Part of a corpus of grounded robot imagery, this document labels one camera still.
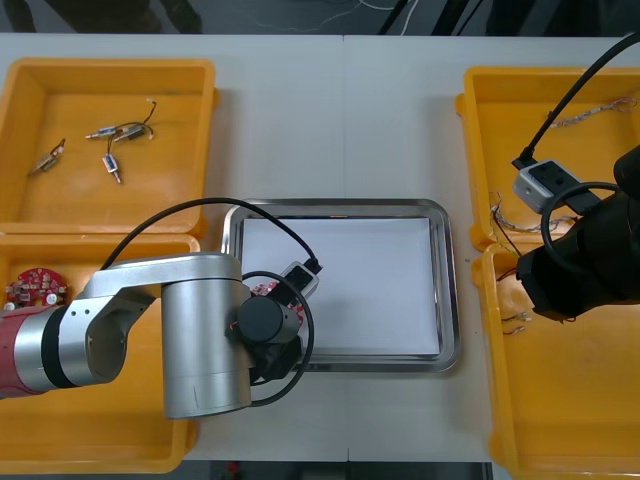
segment black cable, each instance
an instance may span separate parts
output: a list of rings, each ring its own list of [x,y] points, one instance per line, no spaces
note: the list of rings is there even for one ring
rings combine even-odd
[[[404,7],[407,6],[407,3],[409,3],[409,0],[398,0],[398,3],[396,3],[395,7],[393,7],[393,10],[391,10],[391,13],[387,17],[387,19],[384,21],[382,28],[380,28],[378,35],[387,34],[389,29],[393,26],[394,22],[398,18],[398,16],[402,13],[402,10],[404,10]]]
[[[313,344],[315,341],[315,327],[313,324],[313,315],[311,314],[311,308],[309,308],[309,304],[307,303],[307,299],[304,298],[304,295],[298,290],[293,283],[291,283],[286,278],[276,275],[271,272],[264,271],[256,271],[251,273],[245,273],[242,276],[242,280],[247,280],[253,277],[268,277],[274,280],[277,280],[280,283],[283,283],[287,287],[291,289],[293,293],[295,293],[298,301],[302,305],[304,309],[304,313],[307,317],[307,327],[309,329],[309,338],[307,340],[307,349],[304,352],[304,356],[302,357],[302,361],[300,362],[300,366],[298,367],[298,371],[295,373],[293,378],[285,385],[285,387],[280,390],[278,393],[271,395],[270,397],[263,398],[262,400],[256,400],[255,402],[251,402],[252,407],[264,407],[266,405],[271,405],[274,402],[277,402],[282,397],[284,397],[287,393],[289,393],[293,387],[300,381],[300,378],[307,371],[307,367],[309,366],[309,362],[311,361],[311,355],[313,354]]]
[[[495,222],[496,225],[498,225],[498,228],[500,229],[500,231],[504,235],[504,238],[507,239],[507,242],[509,242],[511,244],[511,246],[516,251],[518,256],[521,257],[522,256],[522,252],[520,251],[520,249],[518,249],[518,247],[516,247],[516,244],[513,243],[513,240],[511,240],[511,238],[509,238],[509,235],[507,235],[507,232],[504,230],[504,228],[500,224],[500,221],[498,220],[498,211],[497,210],[493,211],[493,221]]]
[[[600,189],[600,190],[610,190],[612,192],[620,191],[620,187],[615,183],[607,183],[607,182],[585,182],[580,183],[578,185],[574,185],[566,189],[563,192],[557,194],[551,202],[547,203],[542,211],[542,219],[540,221],[541,233],[542,233],[542,241],[544,242],[544,248],[549,254],[549,256],[556,262],[559,266],[572,273],[583,273],[584,269],[571,263],[566,260],[560,253],[556,250],[556,247],[553,244],[553,239],[551,238],[551,227],[549,226],[549,222],[551,220],[551,214],[553,213],[553,209],[560,202],[565,199],[577,195],[582,192],[586,192],[591,189]]]
[[[157,104],[157,102],[156,102],[155,100],[151,100],[151,111],[149,112],[149,115],[147,115],[147,118],[145,118],[145,119],[142,121],[142,124],[143,124],[143,125],[146,125],[146,124],[147,124],[147,122],[148,122],[149,120],[151,120],[151,117],[153,116],[153,112],[155,112],[155,111],[156,111],[156,106],[157,106],[157,105],[158,105],[158,104]]]
[[[540,139],[545,134],[545,132],[549,129],[551,124],[555,122],[558,118],[558,115],[562,112],[562,110],[567,106],[567,104],[576,96],[576,94],[580,91],[580,89],[593,77],[598,71],[604,67],[607,63],[609,63],[613,58],[617,55],[625,51],[632,45],[640,42],[640,32],[635,32],[629,35],[628,37],[623,38],[618,43],[616,43],[613,47],[607,50],[600,58],[598,58],[589,68],[585,70],[585,72],[580,76],[578,81],[569,89],[569,91],[562,97],[562,100],[556,105],[556,108],[549,114],[547,119],[544,121],[538,132],[534,135],[531,143],[520,154],[519,160],[533,160],[533,152],[540,142]]]
[[[469,23],[469,20],[471,20],[471,18],[476,14],[476,12],[478,11],[478,9],[480,8],[480,5],[482,5],[482,2],[484,2],[484,0],[478,0],[478,3],[476,4],[475,7],[473,7],[473,10],[471,10],[471,13],[469,14],[469,16],[467,17],[467,19],[464,21],[464,23],[462,24],[462,26],[460,27],[460,30],[458,30],[458,33],[456,33],[456,36],[460,36],[460,34],[462,33],[462,31],[466,28],[467,23]]]
[[[313,250],[311,250],[311,247],[307,245],[307,242],[302,240],[302,238],[300,238],[300,236],[296,232],[291,230],[291,228],[287,227],[284,223],[282,223],[276,217],[271,215],[269,212],[266,212],[262,208],[257,207],[249,202],[245,202],[244,200],[237,200],[235,198],[227,198],[227,197],[209,197],[209,198],[199,198],[197,200],[189,200],[188,202],[179,203],[178,205],[169,207],[166,210],[163,210],[162,212],[156,213],[152,217],[149,217],[147,220],[142,222],[136,228],[131,230],[131,232],[129,232],[129,234],[127,234],[127,236],[122,239],[122,241],[116,246],[116,248],[113,249],[113,252],[111,252],[111,255],[109,255],[107,260],[104,262],[101,270],[105,270],[109,268],[113,264],[113,262],[116,260],[116,258],[118,258],[118,255],[122,253],[122,251],[126,248],[127,245],[129,245],[129,243],[131,243],[131,241],[134,238],[136,238],[144,230],[149,228],[151,225],[153,225],[157,221],[162,220],[163,218],[168,217],[169,215],[172,215],[176,212],[186,210],[187,208],[198,207],[201,205],[218,205],[218,204],[237,205],[239,207],[246,208],[247,210],[251,210],[252,212],[257,213],[258,215],[266,218],[275,226],[285,231],[296,242],[298,242],[300,246],[304,248],[306,252],[309,254],[309,257],[311,258],[312,261],[314,262],[318,261],[318,258],[313,253]]]

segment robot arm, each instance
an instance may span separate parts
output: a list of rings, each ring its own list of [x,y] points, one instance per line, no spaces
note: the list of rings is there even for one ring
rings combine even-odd
[[[315,274],[308,273],[317,283]],[[239,318],[248,331],[251,324],[270,320],[277,334],[291,329],[291,324],[278,323],[291,316],[298,339],[295,313],[286,305],[278,311],[270,308],[273,299],[262,298],[267,305],[257,305],[242,283],[240,262],[230,255],[196,253],[120,263],[96,272],[68,306],[0,314],[0,397],[111,382],[124,364],[131,327],[156,298],[162,298],[169,418],[225,413],[251,404],[250,352],[255,345],[230,328]],[[291,342],[291,335],[281,340]],[[258,343],[277,342],[270,335]]]

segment wire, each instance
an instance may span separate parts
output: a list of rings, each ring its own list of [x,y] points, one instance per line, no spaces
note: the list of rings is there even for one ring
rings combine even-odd
[[[63,138],[62,140],[60,140],[60,143],[51,149],[51,151],[49,152],[49,155],[57,154],[58,149],[60,148],[64,149],[64,144],[66,141],[67,141],[66,138]]]
[[[405,33],[407,33],[407,28],[409,28],[409,22],[411,21],[413,12],[415,12],[416,7],[418,6],[419,3],[420,3],[420,0],[414,0],[413,6],[411,7],[411,10],[409,10],[409,15],[407,15],[407,19],[404,21],[404,27],[402,27],[402,32],[400,32],[401,37],[404,36]]]
[[[504,280],[505,278],[507,278],[510,275],[513,275],[514,273],[516,273],[516,269],[515,268],[507,270],[506,272],[504,272],[502,275],[500,275],[497,278],[496,282],[501,282],[502,280]]]
[[[510,230],[515,230],[517,232],[527,232],[527,233],[539,233],[542,226],[540,224],[534,225],[533,227],[525,227],[524,225],[516,225],[515,223],[511,223],[509,220],[505,218],[502,214],[502,195],[500,192],[489,192],[498,197],[498,203],[491,207],[491,211],[496,212],[496,220],[498,223],[502,224],[503,227],[506,227]],[[551,225],[551,231],[554,232],[561,223],[563,222],[575,222],[578,220],[578,217],[572,215],[564,215],[562,217],[555,218],[549,222]]]
[[[576,96],[576,94],[580,91],[580,89],[593,77],[598,71],[604,67],[607,63],[609,63],[613,58],[617,55],[625,51],[632,45],[640,42],[640,32],[635,32],[629,35],[628,37],[623,38],[618,43],[616,43],[613,47],[607,50],[600,58],[598,58],[589,68],[585,70],[585,72],[580,76],[578,81],[569,89],[569,91],[562,97],[562,100],[556,105],[553,111],[549,114],[547,119],[544,121],[538,132],[534,135],[533,139],[529,143],[527,147],[520,154],[520,159],[533,159],[533,152],[540,142],[540,139],[545,134],[545,132],[549,129],[551,124],[555,122],[558,118],[558,115],[564,110],[567,104]]]
[[[612,192],[620,191],[620,187],[614,183],[607,182],[585,182],[580,183],[578,185],[574,185],[563,192],[557,194],[551,202],[545,205],[544,210],[542,211],[542,220],[540,224],[542,225],[542,241],[544,242],[544,248],[549,254],[549,256],[556,262],[559,266],[572,273],[583,273],[584,268],[579,265],[576,265],[568,260],[566,260],[559,252],[556,250],[555,245],[553,244],[553,240],[551,239],[551,230],[549,228],[549,220],[551,219],[551,213],[556,205],[560,202],[564,201],[569,197],[573,197],[579,193],[583,193],[589,191],[591,189],[601,189],[601,190],[610,190]]]
[[[182,210],[186,210],[187,208],[197,207],[201,205],[218,205],[218,204],[237,205],[239,207],[246,208],[247,210],[251,210],[252,212],[257,213],[258,215],[266,218],[275,226],[277,226],[278,228],[286,232],[296,242],[298,242],[300,246],[304,248],[305,251],[309,254],[309,257],[311,258],[312,261],[315,261],[315,262],[318,261],[317,257],[313,253],[313,250],[311,250],[311,247],[307,245],[307,242],[305,242],[302,238],[300,238],[300,236],[296,232],[291,230],[291,228],[286,226],[284,223],[282,223],[276,217],[271,215],[269,212],[266,212],[262,208],[257,207],[249,202],[245,202],[244,200],[237,200],[235,198],[227,198],[227,197],[209,197],[209,198],[199,198],[196,200],[189,200],[188,202],[179,203],[177,205],[174,205],[173,207],[169,207],[166,210],[156,213],[152,217],[149,217],[147,220],[142,222],[136,228],[131,230],[131,232],[129,232],[129,234],[122,239],[122,241],[116,246],[116,248],[113,249],[113,252],[111,252],[111,255],[109,255],[107,260],[105,260],[104,264],[101,267],[101,270],[105,270],[109,268],[113,264],[113,262],[118,258],[118,255],[122,253],[122,251],[127,247],[127,245],[129,245],[129,243],[131,243],[131,241],[134,238],[136,238],[138,235],[140,235],[143,231],[145,231],[147,228],[149,228],[151,225],[153,225],[157,221],[162,220],[163,218],[168,217],[169,215],[173,215],[174,213],[180,212]]]
[[[242,280],[248,280],[249,278],[253,278],[253,277],[272,278],[289,287],[289,289],[296,295],[296,297],[298,298],[298,301],[300,302],[300,304],[302,305],[302,308],[304,309],[304,313],[307,316],[307,326],[309,329],[309,337],[307,339],[307,349],[304,352],[304,356],[302,357],[302,361],[300,362],[298,371],[295,373],[293,378],[278,393],[271,395],[270,397],[263,398],[262,400],[256,400],[255,402],[251,402],[252,407],[264,407],[266,405],[271,405],[272,403],[277,402],[282,397],[284,397],[287,393],[289,393],[293,389],[293,387],[295,387],[297,383],[300,381],[300,378],[302,377],[304,372],[307,371],[307,368],[309,367],[309,362],[311,362],[311,355],[313,354],[313,344],[315,341],[315,326],[313,324],[313,315],[311,314],[311,308],[309,308],[307,299],[304,298],[304,295],[302,295],[300,290],[298,290],[293,285],[293,283],[291,283],[289,280],[287,280],[286,278],[280,275],[276,275],[275,273],[264,272],[264,271],[245,273],[242,276]]]
[[[516,244],[513,243],[513,240],[511,240],[511,238],[509,238],[509,235],[507,235],[507,232],[505,231],[505,229],[502,227],[502,225],[498,221],[498,217],[496,216],[496,211],[495,210],[493,211],[493,221],[495,222],[496,225],[498,225],[498,228],[502,232],[502,235],[504,235],[504,238],[506,238],[507,242],[509,242],[509,244],[513,247],[513,249],[515,250],[516,254],[519,257],[521,257],[522,256],[522,252],[520,252],[518,247],[516,247]]]
[[[482,2],[484,2],[484,0],[478,0],[478,3],[476,3],[476,6],[473,7],[473,10],[471,10],[471,13],[469,14],[467,19],[464,21],[464,23],[460,27],[460,30],[458,30],[458,33],[456,33],[457,37],[459,37],[462,31],[467,27],[467,23],[469,23],[469,20],[471,20],[471,18],[476,14],[478,9],[480,8],[480,5],[482,5]]]
[[[377,5],[371,5],[370,3],[365,2],[364,0],[358,0],[360,5],[363,7],[371,8],[372,10],[379,10],[381,12],[390,12],[394,7],[379,7]]]
[[[317,27],[313,27],[313,28],[305,28],[305,29],[301,29],[301,28],[296,28],[296,27],[288,27],[288,28],[280,28],[276,25],[271,25],[269,23],[262,23],[262,22],[258,22],[258,21],[253,21],[253,23],[259,27],[263,27],[263,28],[271,28],[273,30],[277,30],[278,32],[295,32],[295,33],[311,33],[311,32],[319,32],[320,30],[322,30],[322,27],[324,27],[327,23],[331,22],[332,20],[335,20],[336,18],[340,18],[340,17],[344,17],[345,15],[349,15],[350,13],[355,12],[359,7],[360,7],[360,3],[356,3],[355,7],[342,12],[342,13],[338,13],[337,15],[333,15],[332,17],[327,18],[326,20],[324,20],[322,23],[320,23]]]
[[[151,103],[151,111],[149,112],[149,115],[147,115],[147,118],[145,118],[145,119],[142,121],[142,123],[143,123],[144,125],[146,125],[146,124],[147,124],[147,122],[148,122],[149,120],[151,120],[151,117],[153,116],[153,112],[155,112],[155,111],[156,111],[156,107],[158,106],[157,102],[156,102],[154,99],[152,99],[152,98],[147,98],[147,102]]]

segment electronic component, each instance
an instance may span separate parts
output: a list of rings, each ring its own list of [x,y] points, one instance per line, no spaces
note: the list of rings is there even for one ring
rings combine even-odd
[[[42,157],[36,164],[35,168],[29,172],[29,176],[33,177],[37,173],[46,172],[51,169],[51,167],[58,162],[58,157],[64,151],[64,142],[65,139],[63,138],[58,145],[53,147],[49,153]]]
[[[113,175],[116,179],[116,182],[122,183],[122,179],[120,178],[118,163],[113,155],[107,153],[104,157],[102,157],[102,161],[104,162],[104,166],[107,169],[107,172]]]
[[[571,172],[553,160],[534,163],[520,169],[513,184],[513,192],[536,213],[542,213],[553,200],[554,195],[574,185],[578,180]],[[564,203],[575,212],[583,214],[598,203],[599,199],[591,192],[584,192],[568,198]]]
[[[57,272],[47,268],[32,268],[18,275],[18,279],[5,287],[5,310],[38,305],[65,303],[67,284]]]
[[[114,142],[119,142],[121,140],[133,140],[135,138],[141,137],[144,135],[146,126],[144,124],[134,124],[130,127],[124,127],[121,130],[120,135],[113,139]]]
[[[322,267],[318,266],[317,272],[320,272]],[[302,265],[300,262],[293,262],[283,272],[282,276],[289,280],[304,296],[309,298],[315,292],[318,287],[317,272],[313,272],[310,268]],[[290,288],[286,285],[279,283],[271,290],[268,297],[273,298],[282,305],[291,305],[296,303],[296,296]]]
[[[104,137],[108,137],[110,135],[114,135],[116,133],[118,133],[117,127],[104,127],[104,128],[99,128],[98,131],[95,132],[95,133],[91,133],[89,135],[86,135],[84,138],[87,138],[87,139],[104,138]]]

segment cable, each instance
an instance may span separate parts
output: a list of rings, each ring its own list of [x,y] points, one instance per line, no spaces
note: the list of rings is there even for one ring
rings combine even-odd
[[[404,36],[404,34],[407,32],[407,28],[409,27],[409,22],[411,21],[413,12],[415,12],[416,7],[418,6],[419,3],[420,3],[420,0],[414,0],[413,6],[411,7],[411,10],[409,10],[409,15],[407,15],[407,19],[404,21],[404,27],[402,27],[402,32],[400,32],[401,37]]]
[[[298,367],[298,371],[295,373],[293,378],[278,393],[276,393],[274,395],[271,395],[270,397],[263,398],[262,400],[256,400],[255,402],[251,402],[251,406],[252,407],[264,407],[266,405],[271,405],[272,403],[277,402],[282,397],[284,397],[287,393],[289,393],[293,389],[293,387],[295,387],[297,385],[297,383],[300,381],[300,378],[302,377],[304,372],[307,371],[307,367],[309,367],[309,362],[311,361],[311,355],[313,354],[313,344],[314,344],[314,341],[315,341],[315,326],[313,324],[313,315],[311,315],[311,308],[309,308],[309,304],[307,303],[307,299],[304,298],[304,295],[302,295],[300,290],[298,290],[289,280],[287,280],[286,278],[284,278],[284,277],[282,277],[280,275],[276,275],[275,273],[264,272],[264,271],[256,271],[256,272],[251,272],[251,273],[245,273],[242,276],[242,280],[248,280],[249,278],[253,278],[253,277],[268,277],[268,278],[272,278],[274,280],[277,280],[280,283],[283,283],[287,287],[289,287],[289,289],[293,293],[295,293],[296,297],[298,298],[298,301],[300,302],[300,304],[302,305],[302,308],[304,309],[304,313],[307,316],[307,326],[308,326],[308,329],[309,329],[309,338],[307,340],[307,349],[304,352],[304,356],[302,357],[302,361],[300,362],[300,366]]]
[[[506,272],[504,272],[502,275],[500,275],[497,279],[496,282],[501,282],[502,280],[504,280],[505,278],[507,278],[510,275],[513,275],[514,273],[516,273],[516,269],[512,268],[510,270],[507,270]]]
[[[553,197],[551,202],[547,203],[544,210],[542,211],[542,220],[540,224],[542,225],[542,241],[544,242],[544,248],[549,254],[549,256],[556,262],[559,266],[567,270],[568,272],[573,273],[583,273],[584,269],[581,266],[578,266],[574,263],[566,260],[558,250],[556,250],[555,245],[553,244],[553,239],[551,238],[551,230],[549,228],[549,220],[551,219],[551,213],[556,205],[565,199],[577,195],[579,193],[583,193],[589,191],[591,189],[601,189],[601,190],[609,190],[612,192],[620,191],[620,187],[614,183],[607,182],[585,182],[580,183],[578,185],[574,185],[566,189],[563,192],[560,192],[558,195]]]
[[[156,103],[156,101],[155,101],[154,99],[152,99],[152,98],[147,98],[147,102],[151,103],[151,111],[149,112],[149,115],[147,115],[147,118],[145,118],[145,119],[142,121],[142,124],[143,124],[143,125],[146,125],[146,124],[147,124],[147,122],[148,122],[149,120],[151,120],[151,117],[153,116],[153,112],[155,112],[155,111],[156,111],[156,106],[158,105],[158,104]]]
[[[113,252],[111,252],[111,255],[109,255],[107,260],[104,262],[104,264],[101,267],[101,270],[105,270],[109,268],[113,264],[113,262],[116,260],[116,258],[118,258],[118,255],[122,253],[122,251],[126,248],[127,245],[129,245],[129,243],[131,243],[131,241],[134,238],[136,238],[144,230],[149,228],[151,225],[153,225],[157,221],[162,220],[163,218],[168,217],[169,215],[173,215],[174,213],[180,212],[182,210],[186,210],[187,208],[197,207],[201,205],[218,205],[218,204],[237,205],[239,207],[246,208],[247,210],[251,210],[252,212],[257,213],[258,215],[266,218],[275,226],[277,226],[278,228],[286,232],[296,242],[298,242],[300,246],[306,250],[306,252],[309,254],[310,259],[313,262],[318,261],[318,258],[313,253],[313,250],[311,250],[311,247],[309,247],[309,245],[307,245],[307,243],[302,238],[300,238],[300,236],[296,232],[291,230],[291,228],[287,227],[284,223],[282,223],[276,217],[271,215],[269,212],[266,212],[262,208],[257,207],[249,202],[245,202],[244,200],[236,200],[235,198],[227,198],[227,197],[210,197],[210,198],[199,198],[197,200],[189,200],[188,202],[179,203],[178,205],[169,207],[166,210],[163,210],[159,213],[156,213],[152,217],[149,217],[147,220],[142,222],[136,228],[131,230],[131,232],[129,232],[129,234],[127,234],[127,236],[122,239],[122,241],[116,246],[116,248],[113,249]]]
[[[527,147],[524,148],[518,160],[520,162],[524,162],[526,165],[527,162],[531,162],[533,160],[533,152],[540,142],[540,139],[545,134],[545,132],[549,129],[551,124],[555,122],[558,118],[558,115],[562,112],[562,110],[567,106],[567,104],[576,96],[576,94],[580,91],[580,89],[593,77],[598,71],[604,67],[607,63],[609,63],[613,58],[617,55],[625,51],[632,45],[640,42],[640,32],[635,32],[629,35],[628,37],[623,38],[618,43],[616,43],[613,47],[607,50],[600,58],[598,58],[589,68],[585,70],[585,72],[580,76],[578,81],[569,89],[569,91],[562,97],[562,100],[556,105],[553,111],[549,114],[547,119],[544,121],[538,132],[534,135],[531,143]]]
[[[378,5],[371,5],[364,0],[358,0],[363,7],[371,8],[372,10],[380,10],[381,12],[390,12],[394,7],[379,7]]]
[[[344,17],[345,15],[349,15],[349,14],[355,12],[360,7],[360,5],[361,4],[358,2],[358,3],[356,3],[355,7],[351,8],[351,9],[345,11],[345,12],[333,15],[332,17],[329,17],[329,18],[325,19],[317,27],[313,27],[313,28],[305,28],[305,29],[296,28],[296,27],[280,28],[280,27],[278,27],[276,25],[271,25],[269,23],[262,23],[262,22],[258,22],[258,21],[255,21],[255,20],[253,20],[253,23],[255,25],[259,26],[259,27],[271,28],[271,29],[276,30],[278,32],[295,32],[295,33],[319,32],[320,30],[322,30],[322,27],[324,27],[327,23],[335,20],[336,18]]]
[[[513,249],[518,254],[518,256],[521,257],[522,256],[522,252],[518,249],[518,247],[516,247],[516,244],[513,243],[513,240],[511,240],[511,238],[509,238],[509,235],[507,235],[507,232],[505,231],[505,229],[502,227],[502,225],[498,221],[498,217],[496,215],[496,211],[495,210],[493,211],[493,221],[495,222],[496,225],[498,225],[498,228],[502,232],[502,235],[504,235],[504,238],[507,239],[507,242],[509,242],[509,244],[513,247]]]
[[[396,21],[398,16],[402,13],[402,10],[404,10],[404,7],[406,7],[408,3],[409,3],[409,0],[398,0],[398,3],[396,3],[396,5],[393,7],[393,10],[391,10],[391,13],[389,14],[387,19],[384,21],[384,24],[380,28],[378,35],[386,35],[387,32],[389,32],[389,29],[393,26],[394,22]]]
[[[478,0],[478,3],[476,3],[476,6],[473,7],[473,10],[471,10],[471,13],[469,14],[469,16],[467,17],[467,19],[464,21],[464,23],[462,24],[462,26],[460,27],[460,30],[458,30],[458,33],[456,33],[456,36],[459,37],[460,34],[462,33],[462,31],[466,28],[467,23],[469,23],[469,20],[471,20],[471,18],[476,14],[476,12],[478,11],[478,9],[480,8],[480,5],[482,5],[482,2],[484,2],[484,0]]]

